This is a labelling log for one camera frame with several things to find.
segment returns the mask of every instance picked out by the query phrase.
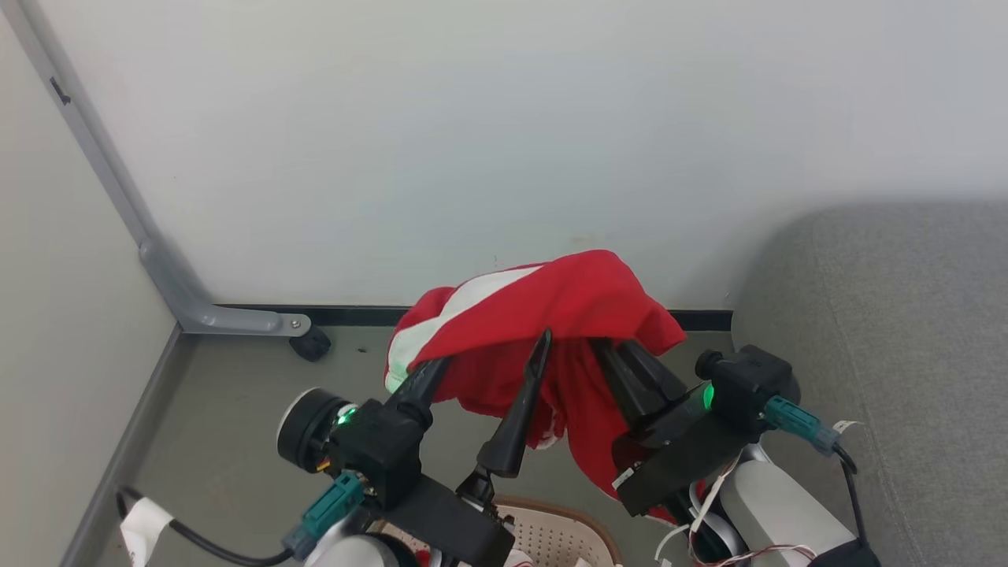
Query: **wire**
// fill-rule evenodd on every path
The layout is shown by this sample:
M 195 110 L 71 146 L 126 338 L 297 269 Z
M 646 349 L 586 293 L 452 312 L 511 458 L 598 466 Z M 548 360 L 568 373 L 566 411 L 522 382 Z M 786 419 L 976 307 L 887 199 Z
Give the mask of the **wire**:
M 672 539 L 672 536 L 674 536 L 676 534 L 681 534 L 682 532 L 685 532 L 688 529 L 689 529 L 689 525 L 688 524 L 683 524 L 682 526 L 679 526 L 677 528 L 673 528 L 672 531 L 669 532 L 668 534 L 665 534 L 665 537 L 661 538 L 661 541 L 658 542 L 658 549 L 654 550 L 654 560 L 655 561 L 661 561 L 661 550 L 664 549 L 665 544 L 668 543 L 668 540 Z
M 130 486 L 120 486 L 116 489 L 116 508 L 119 511 L 119 518 L 123 520 L 125 520 L 126 515 L 129 514 L 129 509 L 126 506 L 126 498 L 123 497 L 124 495 L 129 496 L 134 500 L 140 500 L 144 497 L 139 490 Z M 235 565 L 243 565 L 244 567 L 272 567 L 273 565 L 279 565 L 280 563 L 283 563 L 293 557 L 293 552 L 289 549 L 285 549 L 272 557 L 246 557 L 224 549 L 223 547 L 211 542 L 177 520 L 172 519 L 171 522 L 168 522 L 168 527 L 200 549 L 219 559 L 234 563 Z
M 777 545 L 777 546 L 765 547 L 761 550 L 751 551 L 749 553 L 745 553 L 742 555 L 736 555 L 735 557 L 729 557 L 728 559 L 723 559 L 721 561 L 716 561 L 714 563 L 704 563 L 697 557 L 697 554 L 694 553 L 692 544 L 695 537 L 696 534 L 692 533 L 689 534 L 689 557 L 694 560 L 694 564 L 698 565 L 699 567 L 727 567 L 728 565 L 735 565 L 736 563 L 739 563 L 741 561 L 746 561 L 747 559 L 752 559 L 754 557 L 759 557 L 761 555 L 765 555 L 767 553 L 773 553 L 775 551 L 794 551 L 800 553 L 809 561 L 814 560 L 816 557 L 815 552 L 808 546 Z
M 844 469 L 844 479 L 847 480 L 847 491 L 851 493 L 851 507 L 854 508 L 854 523 L 858 527 L 858 539 L 863 547 L 868 547 L 868 535 L 865 530 L 865 519 L 861 515 L 861 503 L 858 502 L 858 490 L 854 487 L 854 475 L 858 473 L 858 466 L 854 464 L 854 459 L 847 454 L 840 444 L 833 446 L 834 451 L 840 455 L 840 466 Z
M 754 557 L 758 557 L 760 555 L 772 553 L 775 551 L 795 551 L 797 553 L 800 553 L 804 557 L 808 558 L 808 560 L 815 559 L 815 552 L 810 547 L 792 546 L 792 545 L 769 546 L 761 550 L 751 551 L 749 553 L 736 555 L 734 557 L 729 557 L 728 559 L 723 559 L 721 561 L 716 561 L 714 563 L 704 563 L 703 561 L 700 560 L 699 557 L 697 557 L 697 552 L 694 549 L 694 543 L 695 540 L 697 539 L 697 532 L 700 530 L 701 526 L 704 523 L 704 517 L 707 516 L 707 513 L 710 512 L 711 509 L 711 505 L 714 504 L 714 500 L 717 498 L 718 492 L 721 490 L 722 484 L 725 483 L 725 479 L 728 478 L 728 475 L 735 470 L 735 467 L 738 466 L 739 460 L 741 458 L 742 458 L 742 453 L 740 452 L 739 455 L 734 459 L 732 459 L 732 462 L 728 463 L 728 465 L 725 466 L 725 468 L 721 471 L 721 474 L 718 475 L 717 480 L 715 480 L 714 484 L 711 485 L 711 490 L 708 492 L 707 497 L 704 498 L 704 503 L 703 505 L 701 505 L 700 513 L 697 515 L 697 519 L 694 520 L 692 524 L 689 525 L 689 534 L 688 534 L 689 539 L 687 542 L 687 547 L 689 550 L 689 557 L 690 559 L 692 559 L 694 564 L 700 567 L 727 567 L 728 565 L 735 565 L 736 563 L 739 563 L 741 561 L 746 561 L 747 559 L 752 559 Z M 658 560 L 657 559 L 658 553 L 661 551 L 661 547 L 665 544 L 665 542 L 668 541 L 668 539 L 674 536 L 675 534 L 679 533 L 680 531 L 682 531 L 681 528 L 673 530 L 671 533 L 665 536 L 665 539 L 661 541 L 661 544 L 658 545 L 658 550 L 655 552 L 655 561 Z

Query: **gray cushion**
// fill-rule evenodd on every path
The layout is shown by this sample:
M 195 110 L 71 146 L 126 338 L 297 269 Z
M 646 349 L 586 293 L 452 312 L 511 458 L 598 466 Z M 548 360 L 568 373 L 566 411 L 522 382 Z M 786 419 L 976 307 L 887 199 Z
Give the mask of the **gray cushion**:
M 865 424 L 844 445 L 883 565 L 1008 565 L 1008 203 L 806 218 L 756 262 L 733 339 L 790 361 L 824 421 Z M 766 437 L 853 531 L 837 460 Z

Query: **black baseboard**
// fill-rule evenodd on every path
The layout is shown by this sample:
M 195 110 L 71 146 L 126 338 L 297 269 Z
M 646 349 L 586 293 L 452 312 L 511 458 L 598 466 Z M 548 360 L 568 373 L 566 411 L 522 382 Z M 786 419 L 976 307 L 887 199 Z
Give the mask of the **black baseboard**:
M 258 309 L 278 313 L 306 315 L 320 327 L 394 327 L 409 311 L 408 307 L 378 306 L 298 306 L 298 305 L 229 305 L 240 309 Z M 731 331 L 732 312 L 720 310 L 668 310 L 683 331 Z

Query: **white label tag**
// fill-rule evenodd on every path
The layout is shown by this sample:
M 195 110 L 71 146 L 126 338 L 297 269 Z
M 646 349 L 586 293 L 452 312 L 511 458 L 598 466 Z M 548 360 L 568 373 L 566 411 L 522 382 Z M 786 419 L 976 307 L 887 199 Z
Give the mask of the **white label tag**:
M 847 428 L 851 427 L 854 424 L 861 424 L 861 422 L 840 421 L 833 424 L 833 429 L 836 430 L 837 433 L 844 433 L 844 430 L 846 430 Z
M 157 537 L 168 522 L 171 522 L 171 515 L 150 498 L 142 498 L 133 504 L 126 520 L 119 526 L 133 567 L 144 567 L 150 561 Z
M 630 478 L 631 476 L 633 476 L 633 468 L 628 468 L 624 470 L 623 474 L 617 476 L 616 480 L 613 480 L 613 490 L 619 488 L 620 484 L 626 482 L 626 479 Z

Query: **caster wheel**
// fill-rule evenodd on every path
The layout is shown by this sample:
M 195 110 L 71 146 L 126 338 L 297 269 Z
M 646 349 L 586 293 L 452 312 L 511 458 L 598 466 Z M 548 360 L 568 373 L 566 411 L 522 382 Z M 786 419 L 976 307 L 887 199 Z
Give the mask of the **caster wheel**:
M 317 362 L 333 348 L 333 341 L 329 340 L 322 329 L 312 325 L 307 333 L 299 337 L 290 337 L 290 348 L 304 360 Z

